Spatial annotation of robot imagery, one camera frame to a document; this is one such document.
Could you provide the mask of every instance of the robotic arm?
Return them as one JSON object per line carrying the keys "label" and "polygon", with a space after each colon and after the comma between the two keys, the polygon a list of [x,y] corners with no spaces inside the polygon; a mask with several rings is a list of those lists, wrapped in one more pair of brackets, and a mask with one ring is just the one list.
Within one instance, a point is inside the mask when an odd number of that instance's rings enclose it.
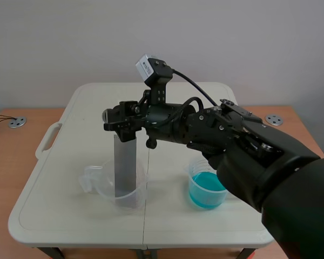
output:
{"label": "robotic arm", "polygon": [[[145,55],[136,67],[150,89],[139,101],[106,109],[104,130],[115,131],[126,142],[145,128],[148,148],[164,140],[202,152],[220,182],[262,213],[263,224],[289,258],[324,256],[324,159],[232,101],[222,99],[218,106],[163,60]],[[214,106],[204,108],[198,97],[166,103],[166,84],[173,74],[189,81]]]}

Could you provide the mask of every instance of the table leg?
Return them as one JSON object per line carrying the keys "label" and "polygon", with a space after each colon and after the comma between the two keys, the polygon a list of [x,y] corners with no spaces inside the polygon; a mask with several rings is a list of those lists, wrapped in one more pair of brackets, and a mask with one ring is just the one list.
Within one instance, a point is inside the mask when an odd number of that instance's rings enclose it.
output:
{"label": "table leg", "polygon": [[157,250],[158,249],[134,249],[137,254],[137,259],[157,259]]}
{"label": "table leg", "polygon": [[237,259],[248,259],[248,257],[253,254],[255,248],[243,248],[240,255],[238,255]]}
{"label": "table leg", "polygon": [[64,255],[57,247],[38,247],[43,253],[51,257],[52,259],[64,259]]}

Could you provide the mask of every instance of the white wall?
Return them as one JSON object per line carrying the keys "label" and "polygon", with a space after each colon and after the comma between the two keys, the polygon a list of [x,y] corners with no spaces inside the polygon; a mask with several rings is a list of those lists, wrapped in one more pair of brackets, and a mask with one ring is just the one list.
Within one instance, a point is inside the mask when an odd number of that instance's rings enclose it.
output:
{"label": "white wall", "polygon": [[145,52],[240,104],[293,105],[324,150],[324,0],[0,0],[0,107],[141,81]]}

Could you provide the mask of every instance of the plastic cup with blue liquid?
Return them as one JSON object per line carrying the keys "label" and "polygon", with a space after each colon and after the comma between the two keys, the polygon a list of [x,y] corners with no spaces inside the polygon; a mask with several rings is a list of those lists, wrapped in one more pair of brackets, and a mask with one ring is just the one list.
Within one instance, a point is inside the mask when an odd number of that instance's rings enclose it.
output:
{"label": "plastic cup with blue liquid", "polygon": [[201,208],[213,209],[224,202],[228,191],[218,180],[216,171],[203,158],[191,161],[188,169],[188,192]]}

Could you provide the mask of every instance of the table handle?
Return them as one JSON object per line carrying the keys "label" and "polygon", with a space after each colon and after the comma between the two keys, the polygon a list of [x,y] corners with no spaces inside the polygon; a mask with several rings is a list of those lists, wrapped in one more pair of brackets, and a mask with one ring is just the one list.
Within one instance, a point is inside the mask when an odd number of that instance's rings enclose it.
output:
{"label": "table handle", "polygon": [[52,124],[48,129],[47,132],[45,133],[41,143],[38,145],[36,152],[35,152],[35,157],[37,159],[40,159],[42,157],[42,153],[44,151],[47,151],[49,149],[46,149],[48,147],[48,145],[50,144],[50,141],[52,140],[55,132],[59,129],[61,129],[61,126],[63,124],[61,122],[56,122],[54,124]]}

